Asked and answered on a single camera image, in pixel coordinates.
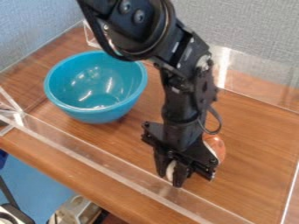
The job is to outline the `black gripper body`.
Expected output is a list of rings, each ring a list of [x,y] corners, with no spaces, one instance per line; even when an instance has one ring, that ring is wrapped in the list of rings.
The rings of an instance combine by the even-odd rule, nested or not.
[[[168,158],[191,167],[191,175],[200,174],[207,180],[215,177],[219,160],[203,144],[203,131],[195,123],[180,125],[143,123],[143,141],[154,147],[162,147]]]

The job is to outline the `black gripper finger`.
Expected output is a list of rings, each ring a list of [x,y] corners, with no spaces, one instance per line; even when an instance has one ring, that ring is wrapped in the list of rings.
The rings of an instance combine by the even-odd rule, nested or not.
[[[156,173],[163,178],[166,176],[168,164],[172,160],[168,158],[168,153],[162,147],[154,148],[154,162]]]
[[[191,176],[191,167],[180,162],[175,164],[172,172],[172,186],[182,187],[186,179]]]

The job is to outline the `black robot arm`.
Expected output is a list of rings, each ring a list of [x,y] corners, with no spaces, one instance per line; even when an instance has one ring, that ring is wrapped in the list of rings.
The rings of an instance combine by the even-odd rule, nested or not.
[[[218,112],[210,46],[183,24],[171,0],[76,0],[98,43],[123,61],[151,60],[160,72],[163,121],[143,123],[158,175],[180,187],[199,173],[214,179],[219,152],[204,142],[207,115]]]

